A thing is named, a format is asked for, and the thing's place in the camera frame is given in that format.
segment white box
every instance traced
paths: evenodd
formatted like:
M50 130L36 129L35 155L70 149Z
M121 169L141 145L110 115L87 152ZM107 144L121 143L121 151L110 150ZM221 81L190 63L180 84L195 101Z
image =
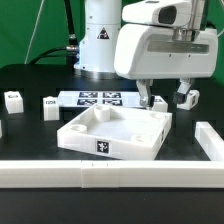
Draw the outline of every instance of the white box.
M166 113L168 110L168 104L161 96L155 96L154 105L151 110Z
M5 106L9 114L23 113L23 99L19 92L5 92Z
M57 132L58 147L124 160L154 160L172 114L95 104Z
M187 95L187 101L183 104L177 104L177 108L183 109L183 110L190 110L194 106L198 104L198 100L200 97L200 93L197 90L191 90L189 94Z
M59 105L57 97L49 96L43 98L43 107L45 121L59 120Z

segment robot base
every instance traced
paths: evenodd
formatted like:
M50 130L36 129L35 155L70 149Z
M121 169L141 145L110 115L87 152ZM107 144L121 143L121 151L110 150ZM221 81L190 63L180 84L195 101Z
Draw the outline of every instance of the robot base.
M113 72L95 72L85 71L82 69L74 69L75 75L83 76L90 79L121 79L116 73Z

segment white block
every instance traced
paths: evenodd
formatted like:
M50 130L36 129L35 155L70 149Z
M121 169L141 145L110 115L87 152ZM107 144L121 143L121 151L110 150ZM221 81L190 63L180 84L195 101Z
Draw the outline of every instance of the white block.
M119 161L119 187L224 187L224 163Z
M19 92L5 92L5 105L9 114L23 113L23 99Z
M119 187L118 161L82 161L82 187Z
M59 105L57 97L49 96L43 98L43 107L45 121L59 120Z
M81 161L1 161L0 188L81 187Z
M183 104L177 104L177 108L183 109L183 110L190 110L195 105L198 104L200 93L197 90L191 90L189 94L187 95L187 101Z
M168 110L168 104L161 96L155 96L154 105L151 110L166 113Z
M224 141L208 122L197 122L195 138L212 161L224 161Z

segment white plastic part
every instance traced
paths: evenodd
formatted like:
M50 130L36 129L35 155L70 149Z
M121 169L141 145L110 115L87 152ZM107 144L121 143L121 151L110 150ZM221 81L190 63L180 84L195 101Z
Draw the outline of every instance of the white plastic part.
M197 90L191 90L189 94L187 95L187 101L183 104L177 104L177 108L183 109L183 110L190 110L194 106L198 104L198 100L200 97L200 93Z
M98 114L95 104L57 132L58 147L124 160L153 160L171 127L172 114L109 106ZM88 133L68 131L73 125L87 126ZM133 141L133 136L150 141Z
M166 113L168 111L168 104L161 96L155 96L154 105L151 110Z
M186 43L174 43L173 34L170 28L123 26L115 53L117 74L137 80L210 77L216 66L217 35L209 29L201 31L195 47L189 48Z
M0 188L81 187L81 161L1 161Z
M43 98L44 120L59 120L59 105L57 97Z
M85 0L86 33L75 69L115 73L114 55L121 27L121 0Z
M166 7L176 8L176 17L172 24L159 22L159 13ZM126 22L181 27L189 23L192 3L186 0L141 1L124 7L122 18Z
M224 188L224 163L209 161L1 161L0 188Z
M118 161L82 161L82 187L119 187Z
M23 113L23 99L18 91L5 92L5 106L9 114Z
M85 125L81 125L81 124L74 124L69 127L68 131L86 134L87 127Z
M108 106L94 107L94 118L98 122L110 121L110 108Z
M224 162L224 141L208 122L197 122L195 138L210 160Z

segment robot logo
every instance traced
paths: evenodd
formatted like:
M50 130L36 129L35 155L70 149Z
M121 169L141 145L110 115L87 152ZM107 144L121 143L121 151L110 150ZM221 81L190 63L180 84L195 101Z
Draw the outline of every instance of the robot logo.
M97 39L101 39L101 40L109 40L109 36L108 36L108 33L106 31L105 28L103 28L100 32L100 34L98 35Z

